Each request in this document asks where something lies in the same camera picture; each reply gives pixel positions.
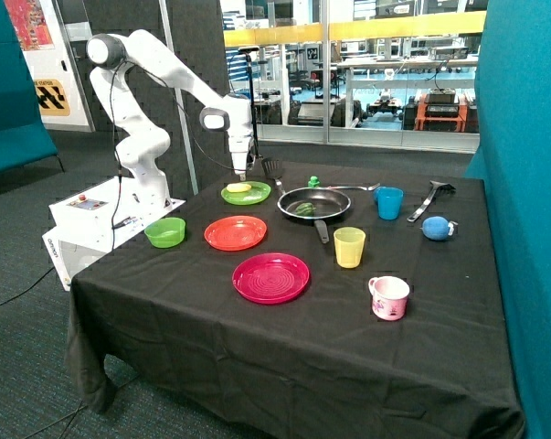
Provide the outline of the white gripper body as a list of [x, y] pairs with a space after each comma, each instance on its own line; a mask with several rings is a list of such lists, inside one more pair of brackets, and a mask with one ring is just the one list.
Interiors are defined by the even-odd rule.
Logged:
[[230, 136], [228, 138], [232, 168], [236, 175], [245, 176], [254, 166], [253, 146], [254, 138], [251, 135]]

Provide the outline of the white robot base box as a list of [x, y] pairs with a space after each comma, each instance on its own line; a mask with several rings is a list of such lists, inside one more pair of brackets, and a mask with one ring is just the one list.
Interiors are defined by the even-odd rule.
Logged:
[[131, 177], [113, 177], [49, 206], [55, 227], [42, 236], [62, 287], [148, 225], [184, 204], [147, 204]]

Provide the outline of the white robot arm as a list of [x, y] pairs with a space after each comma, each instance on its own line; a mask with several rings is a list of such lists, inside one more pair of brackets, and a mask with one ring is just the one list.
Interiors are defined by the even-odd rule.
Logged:
[[95, 94], [113, 125], [127, 133], [115, 147], [116, 156], [136, 180], [137, 199], [143, 207], [161, 208], [171, 203], [167, 178], [155, 163], [169, 148], [170, 136], [145, 115], [129, 88], [125, 75], [133, 67], [142, 69], [157, 84], [186, 91], [200, 101], [203, 109], [199, 122], [210, 132], [228, 134], [232, 170], [240, 180], [246, 179], [254, 140], [251, 104], [246, 96], [218, 94], [143, 29], [128, 37], [96, 35], [87, 43], [87, 55], [95, 65], [90, 73]]

